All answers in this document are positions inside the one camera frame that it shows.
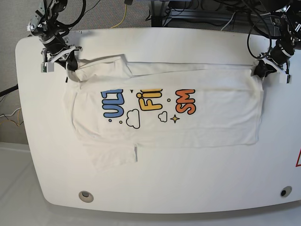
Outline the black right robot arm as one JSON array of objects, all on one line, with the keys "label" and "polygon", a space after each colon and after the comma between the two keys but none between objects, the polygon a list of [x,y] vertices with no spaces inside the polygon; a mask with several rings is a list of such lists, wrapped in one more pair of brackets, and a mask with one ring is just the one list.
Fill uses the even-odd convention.
[{"label": "black right robot arm", "polygon": [[43,73],[54,71],[55,63],[73,72],[78,68],[75,52],[81,51],[82,47],[69,45],[64,37],[84,16],[87,2],[82,1],[81,13],[73,23],[63,24],[57,18],[59,13],[65,10],[67,4],[66,0],[42,0],[26,27],[27,31],[32,36],[38,37],[44,46],[41,51]]}]

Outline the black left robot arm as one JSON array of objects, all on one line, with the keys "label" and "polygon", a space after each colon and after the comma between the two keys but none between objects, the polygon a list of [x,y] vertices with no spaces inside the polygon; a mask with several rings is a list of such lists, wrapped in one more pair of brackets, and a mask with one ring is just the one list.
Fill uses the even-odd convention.
[{"label": "black left robot arm", "polygon": [[[247,49],[258,60],[254,74],[265,78],[271,73],[278,73],[283,83],[288,84],[290,75],[290,58],[295,50],[301,49],[301,2],[299,0],[261,0],[260,3],[268,13],[260,15],[253,2],[245,2],[249,8],[247,19],[251,25],[247,37]],[[249,40],[252,31],[269,40],[266,52],[255,56],[250,49]]]}]

